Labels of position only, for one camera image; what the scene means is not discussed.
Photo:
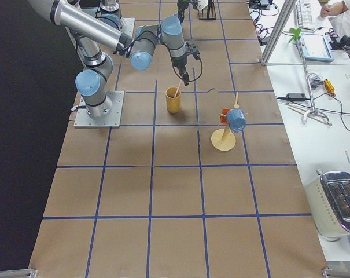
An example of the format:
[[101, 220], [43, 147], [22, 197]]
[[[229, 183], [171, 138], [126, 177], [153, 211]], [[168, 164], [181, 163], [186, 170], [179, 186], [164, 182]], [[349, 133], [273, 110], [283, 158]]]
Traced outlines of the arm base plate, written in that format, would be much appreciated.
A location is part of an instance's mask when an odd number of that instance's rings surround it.
[[127, 35], [134, 36], [135, 19], [133, 17], [122, 17], [119, 20], [119, 30]]
[[119, 128], [124, 103], [124, 91], [106, 91], [105, 101], [96, 107], [88, 106], [83, 97], [76, 107], [75, 128]]

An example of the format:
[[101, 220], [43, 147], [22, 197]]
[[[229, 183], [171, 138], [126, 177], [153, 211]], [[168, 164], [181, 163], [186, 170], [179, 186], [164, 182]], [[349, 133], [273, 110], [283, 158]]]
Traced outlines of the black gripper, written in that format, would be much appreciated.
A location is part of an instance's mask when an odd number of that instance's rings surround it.
[[185, 86], [189, 85], [189, 74], [186, 70], [188, 56], [193, 56], [196, 60], [200, 59], [200, 51], [197, 45], [184, 42], [182, 46], [170, 49], [171, 63], [178, 70]]

